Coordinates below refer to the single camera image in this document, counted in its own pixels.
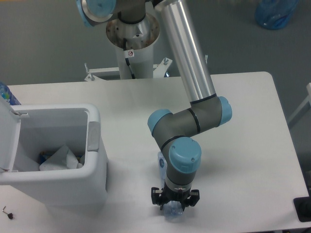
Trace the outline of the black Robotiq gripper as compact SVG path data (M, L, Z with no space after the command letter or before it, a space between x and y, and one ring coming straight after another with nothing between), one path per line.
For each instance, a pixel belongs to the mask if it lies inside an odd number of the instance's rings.
M187 207L194 207L197 204L200 199L200 191L199 189L173 191L164 185L164 188L162 189L157 187L151 188L151 199L152 204L160 206L161 211L163 210L164 205L169 201L181 202L182 210L185 210Z

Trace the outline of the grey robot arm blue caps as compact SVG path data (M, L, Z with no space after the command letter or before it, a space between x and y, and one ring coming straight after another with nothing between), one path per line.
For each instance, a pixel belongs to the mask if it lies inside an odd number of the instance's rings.
M160 26L146 11L146 1L78 0L76 5L85 26L106 24L121 79L155 76L153 46ZM178 113L160 109L148 118L151 135L167 162L164 185L151 189L151 199L160 207L176 201L185 209L195 206L200 198L199 191L191 186L202 150L192 137L230 121L232 108L226 98L216 94L186 2L154 0L152 5L164 20L190 108Z

